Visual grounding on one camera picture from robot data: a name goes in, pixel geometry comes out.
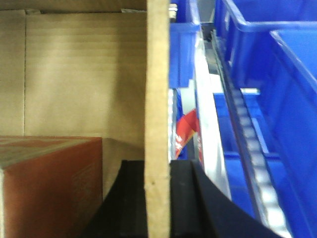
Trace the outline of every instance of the orange box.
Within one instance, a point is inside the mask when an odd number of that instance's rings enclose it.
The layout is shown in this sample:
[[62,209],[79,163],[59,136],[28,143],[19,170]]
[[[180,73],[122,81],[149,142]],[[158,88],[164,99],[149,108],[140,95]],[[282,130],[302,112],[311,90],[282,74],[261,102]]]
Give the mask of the orange box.
[[77,237],[102,203],[102,140],[0,136],[0,237]]

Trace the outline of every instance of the plastic tray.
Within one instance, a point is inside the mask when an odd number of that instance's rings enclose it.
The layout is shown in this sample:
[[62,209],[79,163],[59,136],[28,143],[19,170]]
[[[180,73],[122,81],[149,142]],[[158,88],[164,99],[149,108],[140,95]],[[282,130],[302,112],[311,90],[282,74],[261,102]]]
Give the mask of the plastic tray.
[[317,237],[317,31],[280,30],[259,104]]
[[178,6],[176,22],[170,25],[169,87],[188,87],[194,75],[196,33],[200,21],[196,0],[172,0]]
[[236,87],[260,87],[269,61],[269,31],[317,29],[315,0],[216,0],[220,51]]

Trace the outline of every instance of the black plastic part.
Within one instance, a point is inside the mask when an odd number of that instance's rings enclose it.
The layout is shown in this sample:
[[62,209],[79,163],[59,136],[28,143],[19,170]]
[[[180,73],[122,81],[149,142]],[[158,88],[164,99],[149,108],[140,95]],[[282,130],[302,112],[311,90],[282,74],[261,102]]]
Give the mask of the black plastic part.
[[146,238],[144,161],[123,161],[116,181],[80,238]]
[[201,27],[204,40],[211,41],[211,31],[214,29],[213,22],[202,22]]
[[170,174],[171,236],[173,238],[203,238],[191,162],[172,161]]
[[195,159],[194,138],[191,138],[190,141],[188,141],[185,148],[187,149],[187,159],[188,160]]

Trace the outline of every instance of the blue plastic bin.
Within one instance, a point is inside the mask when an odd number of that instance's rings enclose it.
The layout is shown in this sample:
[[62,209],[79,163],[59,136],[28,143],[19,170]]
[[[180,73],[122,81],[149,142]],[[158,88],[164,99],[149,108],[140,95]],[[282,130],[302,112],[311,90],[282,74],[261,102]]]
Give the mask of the blue plastic bin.
[[216,0],[214,24],[236,87],[258,88],[268,63],[269,31],[317,29],[316,0]]
[[194,75],[196,34],[200,21],[196,0],[172,0],[178,6],[176,22],[170,25],[169,87],[188,87]]
[[259,104],[317,237],[317,31],[279,30],[271,36],[272,56]]
[[[244,95],[247,108],[261,141],[262,150],[272,177],[273,185],[278,194],[280,206],[285,213],[293,238],[315,238],[316,233],[314,234],[310,228],[300,201],[301,198],[294,189],[292,183],[293,177],[289,175],[289,170],[285,166],[284,160],[280,157],[281,155],[283,158],[283,153],[280,153],[280,143],[270,132],[263,113],[260,110],[260,106],[258,105],[259,97],[261,97],[261,95],[258,94]],[[232,201],[250,216],[254,216],[224,94],[215,94],[214,99]]]

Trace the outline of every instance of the metal track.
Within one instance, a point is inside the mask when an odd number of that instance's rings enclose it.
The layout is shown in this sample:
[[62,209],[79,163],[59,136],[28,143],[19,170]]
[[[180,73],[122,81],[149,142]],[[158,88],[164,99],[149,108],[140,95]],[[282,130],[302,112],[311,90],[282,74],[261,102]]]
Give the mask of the metal track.
[[218,51],[215,33],[212,36],[212,45],[256,219],[282,237],[291,238],[244,97],[234,87],[226,66],[221,63],[224,58]]
[[194,80],[205,173],[231,199],[202,32],[197,35]]
[[168,90],[168,160],[175,160],[176,152],[176,117],[177,117],[177,92],[176,89]]

